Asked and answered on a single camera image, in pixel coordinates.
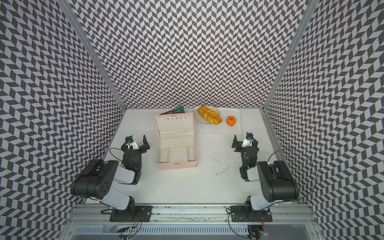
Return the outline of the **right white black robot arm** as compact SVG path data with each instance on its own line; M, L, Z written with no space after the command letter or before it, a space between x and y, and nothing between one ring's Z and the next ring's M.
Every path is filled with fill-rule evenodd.
M245 201L245 212L268 209L274 204L299 199L300 190L284 161L259 161L259 142L252 133L246 133L243 141L234 136L232 148L241 155L240 176L246 182L258 182L261 192Z

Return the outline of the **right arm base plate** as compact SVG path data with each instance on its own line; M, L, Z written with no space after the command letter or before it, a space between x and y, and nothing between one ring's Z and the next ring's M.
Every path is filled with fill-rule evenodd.
M246 210L244 206L230 206L227 209L230 219L235 223L270 223L273 221L270 209Z

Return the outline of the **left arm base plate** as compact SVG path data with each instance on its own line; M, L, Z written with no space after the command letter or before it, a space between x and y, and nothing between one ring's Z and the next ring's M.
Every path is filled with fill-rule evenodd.
M153 206L135 206L134 210L128 208L124 211L113 210L109 221L112 223L123 222L149 222L152 215Z

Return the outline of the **pink jewelry box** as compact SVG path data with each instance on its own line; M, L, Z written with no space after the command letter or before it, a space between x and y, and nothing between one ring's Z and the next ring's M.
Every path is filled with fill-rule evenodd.
M158 115L154 120L158 133L158 168L195 168L197 150L193 113Z

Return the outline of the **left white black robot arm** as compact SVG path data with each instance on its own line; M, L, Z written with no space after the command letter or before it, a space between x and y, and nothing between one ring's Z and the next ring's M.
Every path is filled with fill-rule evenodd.
M113 187L116 182L122 185L137 185L142 175L142 154L150 149L146 136L139 146L133 136L127 136L119 148L122 160L91 160L78 174L70 186L72 195L98 201L111 210L115 219L132 219L139 216L135 200Z

